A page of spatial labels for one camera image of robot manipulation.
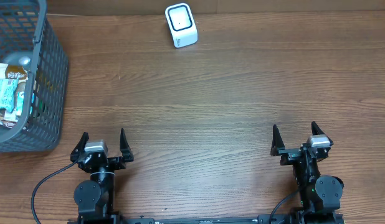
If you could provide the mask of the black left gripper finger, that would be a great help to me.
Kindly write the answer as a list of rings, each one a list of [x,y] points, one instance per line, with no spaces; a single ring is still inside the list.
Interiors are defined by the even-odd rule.
[[[130,146],[126,140],[125,130],[121,128],[120,131],[120,152],[124,162],[133,162],[134,155],[130,149]]]
[[[78,142],[78,144],[75,146],[75,148],[73,149],[73,151],[70,154],[70,161],[71,162],[75,162],[79,159],[81,153],[83,153],[85,151],[84,150],[85,145],[86,145],[88,140],[89,140],[89,135],[87,132],[84,132],[82,134],[82,137],[80,138],[80,141]]]

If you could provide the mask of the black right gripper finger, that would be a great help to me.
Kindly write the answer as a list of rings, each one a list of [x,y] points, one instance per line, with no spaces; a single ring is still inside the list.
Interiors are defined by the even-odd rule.
[[[334,145],[333,141],[320,129],[320,127],[317,125],[317,123],[315,121],[312,121],[311,122],[311,132],[312,132],[312,135],[325,135],[329,142],[330,142],[330,146]]]
[[[280,131],[277,125],[275,124],[272,127],[272,146],[270,150],[270,155],[279,156],[284,150],[285,150],[285,145],[280,135]]]

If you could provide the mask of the green lid spice jar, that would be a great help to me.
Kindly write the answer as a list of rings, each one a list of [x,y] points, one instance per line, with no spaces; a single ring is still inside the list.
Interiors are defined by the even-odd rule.
[[[20,117],[23,111],[26,82],[19,82],[15,92],[15,107],[13,112]]]

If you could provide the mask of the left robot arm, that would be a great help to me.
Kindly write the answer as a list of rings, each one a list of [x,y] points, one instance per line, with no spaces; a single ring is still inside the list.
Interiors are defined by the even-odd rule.
[[[120,131],[121,156],[109,157],[104,140],[91,141],[84,132],[70,155],[78,168],[90,174],[90,178],[76,186],[74,201],[78,206],[77,223],[125,223],[120,212],[114,210],[115,172],[134,161],[126,140],[125,130]]]

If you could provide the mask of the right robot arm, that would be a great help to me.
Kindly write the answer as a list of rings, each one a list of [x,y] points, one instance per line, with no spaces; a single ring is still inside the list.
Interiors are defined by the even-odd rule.
[[[293,174],[298,188],[283,198],[272,210],[268,223],[344,223],[343,216],[336,213],[340,209],[340,199],[344,183],[336,176],[321,175],[318,163],[329,156],[333,141],[311,123],[311,136],[295,149],[287,149],[277,125],[272,128],[271,156],[279,156],[282,166],[293,166]],[[295,195],[300,196],[300,207],[292,208],[281,220],[276,211]]]

